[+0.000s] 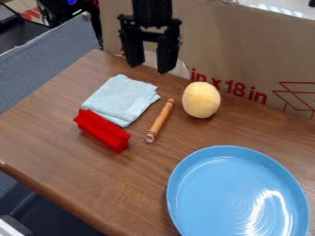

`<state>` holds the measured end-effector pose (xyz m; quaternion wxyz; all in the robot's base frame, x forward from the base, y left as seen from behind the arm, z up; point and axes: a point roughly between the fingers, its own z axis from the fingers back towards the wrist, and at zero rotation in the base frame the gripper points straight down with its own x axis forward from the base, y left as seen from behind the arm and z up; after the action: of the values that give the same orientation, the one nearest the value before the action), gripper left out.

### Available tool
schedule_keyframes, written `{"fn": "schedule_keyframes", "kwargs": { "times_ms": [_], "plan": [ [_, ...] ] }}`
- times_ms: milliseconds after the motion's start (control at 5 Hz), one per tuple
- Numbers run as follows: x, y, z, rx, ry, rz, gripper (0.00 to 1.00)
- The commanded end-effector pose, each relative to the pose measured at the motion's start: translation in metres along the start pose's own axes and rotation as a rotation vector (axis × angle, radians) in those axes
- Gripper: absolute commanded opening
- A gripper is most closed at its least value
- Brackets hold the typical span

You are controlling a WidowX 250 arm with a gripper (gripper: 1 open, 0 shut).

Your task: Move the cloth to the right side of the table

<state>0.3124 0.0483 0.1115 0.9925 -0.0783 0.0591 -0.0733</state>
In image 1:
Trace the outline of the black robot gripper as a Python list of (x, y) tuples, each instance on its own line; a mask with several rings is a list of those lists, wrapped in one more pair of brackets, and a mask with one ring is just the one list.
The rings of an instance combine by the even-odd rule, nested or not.
[(142, 41), (157, 42), (157, 72), (172, 70), (177, 63), (181, 21), (172, 17), (172, 0), (132, 0), (133, 13), (120, 14), (118, 37), (125, 59), (130, 67), (141, 65)]

